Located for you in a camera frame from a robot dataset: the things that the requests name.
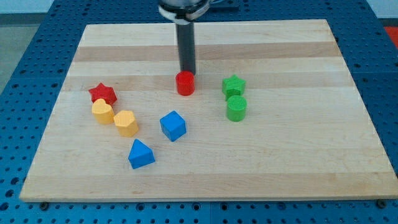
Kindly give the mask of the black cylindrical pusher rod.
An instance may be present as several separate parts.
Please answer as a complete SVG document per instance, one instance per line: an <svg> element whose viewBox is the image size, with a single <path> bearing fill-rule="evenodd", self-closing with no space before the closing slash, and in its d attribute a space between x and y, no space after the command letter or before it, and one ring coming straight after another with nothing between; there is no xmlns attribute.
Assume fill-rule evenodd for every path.
<svg viewBox="0 0 398 224"><path fill-rule="evenodd" d="M176 34L180 70L196 74L194 23L177 24Z"/></svg>

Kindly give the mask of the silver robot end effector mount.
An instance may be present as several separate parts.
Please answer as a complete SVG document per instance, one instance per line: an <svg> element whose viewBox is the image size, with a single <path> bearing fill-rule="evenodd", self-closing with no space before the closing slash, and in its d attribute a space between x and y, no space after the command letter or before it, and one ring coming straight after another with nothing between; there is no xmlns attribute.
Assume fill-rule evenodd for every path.
<svg viewBox="0 0 398 224"><path fill-rule="evenodd" d="M210 0L158 0L159 13L177 25L187 25L206 13Z"/></svg>

